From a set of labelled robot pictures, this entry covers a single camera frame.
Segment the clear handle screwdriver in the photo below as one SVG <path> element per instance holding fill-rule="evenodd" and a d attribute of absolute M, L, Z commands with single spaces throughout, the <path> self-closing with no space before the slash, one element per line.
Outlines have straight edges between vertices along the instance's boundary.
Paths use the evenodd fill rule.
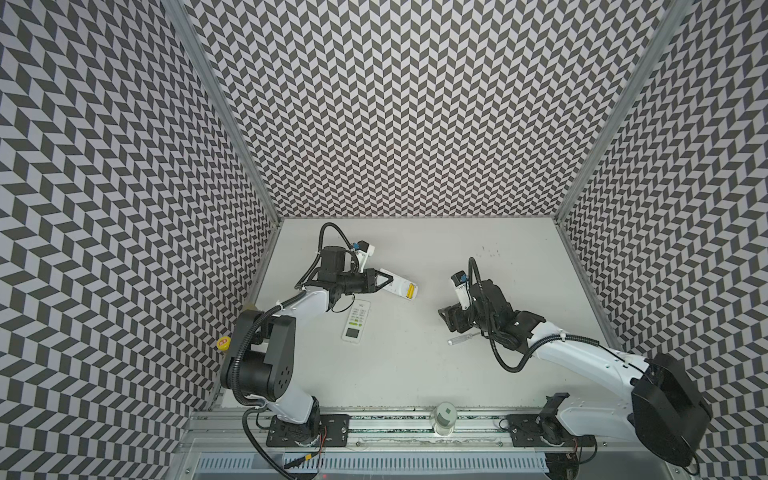
<path fill-rule="evenodd" d="M 449 346 L 456 346 L 456 345 L 462 344 L 462 343 L 464 343 L 464 342 L 466 342 L 468 340 L 471 340 L 474 337 L 477 337 L 477 336 L 480 336 L 480 335 L 481 335 L 480 332 L 465 333 L 465 334 L 462 334 L 462 335 L 459 335 L 459 336 L 456 336 L 456 337 L 453 337 L 453 338 L 449 339 L 447 341 L 447 344 Z"/>

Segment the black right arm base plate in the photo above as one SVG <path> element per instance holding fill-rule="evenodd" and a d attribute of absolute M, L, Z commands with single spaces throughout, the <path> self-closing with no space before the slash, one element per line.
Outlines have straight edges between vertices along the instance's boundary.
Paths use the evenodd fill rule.
<path fill-rule="evenodd" d="M 596 445 L 592 435 L 574 436 L 554 417 L 541 419 L 538 414 L 509 414 L 500 423 L 515 447 L 587 448 Z"/>

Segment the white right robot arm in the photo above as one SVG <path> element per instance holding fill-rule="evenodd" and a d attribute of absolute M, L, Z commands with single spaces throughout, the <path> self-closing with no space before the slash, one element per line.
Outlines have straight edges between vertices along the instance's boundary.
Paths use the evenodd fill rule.
<path fill-rule="evenodd" d="M 479 329 L 503 370 L 517 374 L 532 359 L 546 361 L 616 397 L 616 405 L 607 406 L 584 404 L 567 393 L 550 396 L 539 415 L 549 443 L 561 443 L 564 433 L 636 440 L 668 464 L 697 464 L 713 411 L 683 361 L 666 353 L 647 358 L 622 352 L 569 333 L 541 315 L 514 309 L 490 280 L 472 280 L 460 271 L 451 282 L 458 301 L 439 316 L 452 332 Z"/>

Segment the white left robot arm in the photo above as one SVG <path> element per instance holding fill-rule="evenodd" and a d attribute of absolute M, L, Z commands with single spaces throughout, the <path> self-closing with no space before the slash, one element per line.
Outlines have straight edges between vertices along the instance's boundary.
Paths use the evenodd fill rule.
<path fill-rule="evenodd" d="M 289 424 L 312 419 L 316 399 L 291 384 L 299 323 L 330 311 L 343 296 L 376 293 L 394 281 L 383 271 L 361 269 L 357 260 L 352 249 L 324 247 L 297 294 L 264 312 L 238 316 L 220 384 L 239 404 L 265 407 Z"/>

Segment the white remote green buttons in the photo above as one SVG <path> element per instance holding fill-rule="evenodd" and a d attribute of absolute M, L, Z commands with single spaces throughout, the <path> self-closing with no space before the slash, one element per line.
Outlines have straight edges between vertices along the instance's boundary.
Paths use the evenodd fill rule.
<path fill-rule="evenodd" d="M 393 273 L 390 273 L 390 276 L 392 282 L 383 287 L 385 291 L 406 300 L 414 300 L 417 297 L 418 286 L 414 282 Z"/>

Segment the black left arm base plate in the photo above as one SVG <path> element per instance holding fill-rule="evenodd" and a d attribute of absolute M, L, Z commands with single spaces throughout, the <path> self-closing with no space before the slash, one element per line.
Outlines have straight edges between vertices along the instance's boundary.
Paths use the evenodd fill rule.
<path fill-rule="evenodd" d="M 267 433 L 268 447 L 318 448 L 345 447 L 351 417 L 345 414 L 311 416 L 303 424 L 293 424 L 273 417 Z"/>

